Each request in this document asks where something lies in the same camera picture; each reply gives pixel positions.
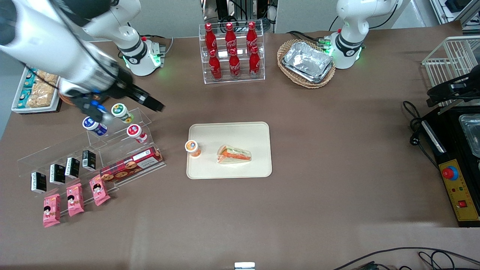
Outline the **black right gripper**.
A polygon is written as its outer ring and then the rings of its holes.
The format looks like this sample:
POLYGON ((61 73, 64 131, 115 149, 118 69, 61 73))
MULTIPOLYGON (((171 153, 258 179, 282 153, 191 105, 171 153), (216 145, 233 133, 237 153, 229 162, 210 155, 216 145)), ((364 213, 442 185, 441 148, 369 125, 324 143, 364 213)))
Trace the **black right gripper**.
POLYGON ((118 74, 116 77, 117 78, 112 85, 112 98, 130 98, 153 111, 163 111, 165 105, 154 97, 151 97, 143 89, 134 84, 134 80, 130 72, 125 69, 118 69, 118 74))

